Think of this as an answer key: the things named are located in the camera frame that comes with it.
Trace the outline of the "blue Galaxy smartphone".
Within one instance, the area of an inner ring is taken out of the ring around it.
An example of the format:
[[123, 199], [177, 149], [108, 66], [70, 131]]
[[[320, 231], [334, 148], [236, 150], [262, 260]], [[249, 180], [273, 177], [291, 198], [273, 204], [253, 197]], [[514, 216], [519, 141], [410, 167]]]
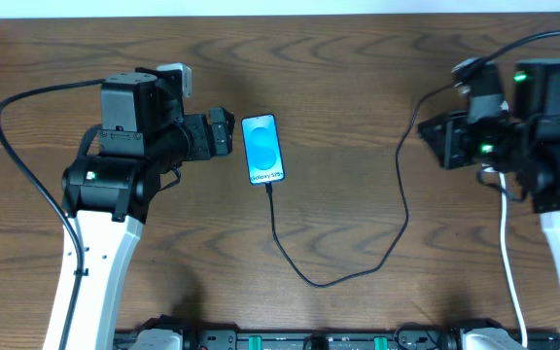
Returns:
[[285, 168], [274, 115], [245, 118], [241, 128], [250, 184], [283, 181]]

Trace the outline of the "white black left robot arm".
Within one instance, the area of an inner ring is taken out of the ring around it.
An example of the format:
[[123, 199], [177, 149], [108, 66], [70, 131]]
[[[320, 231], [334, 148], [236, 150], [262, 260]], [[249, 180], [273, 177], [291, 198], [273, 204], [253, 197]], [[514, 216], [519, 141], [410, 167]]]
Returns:
[[62, 175], [62, 266], [44, 346], [109, 349], [123, 282], [162, 175], [185, 161], [232, 151], [226, 109], [186, 114], [192, 70], [183, 63], [136, 68], [101, 85], [101, 124], [89, 129]]

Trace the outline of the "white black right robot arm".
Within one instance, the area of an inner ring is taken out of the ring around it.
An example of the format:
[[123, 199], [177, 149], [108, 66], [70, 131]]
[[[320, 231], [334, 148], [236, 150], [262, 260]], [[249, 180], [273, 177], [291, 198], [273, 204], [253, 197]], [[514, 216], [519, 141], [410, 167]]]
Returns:
[[531, 198], [560, 287], [560, 58], [516, 63], [514, 102], [505, 102], [499, 70], [488, 63], [465, 85], [468, 107], [418, 125], [440, 167], [474, 164], [512, 173]]

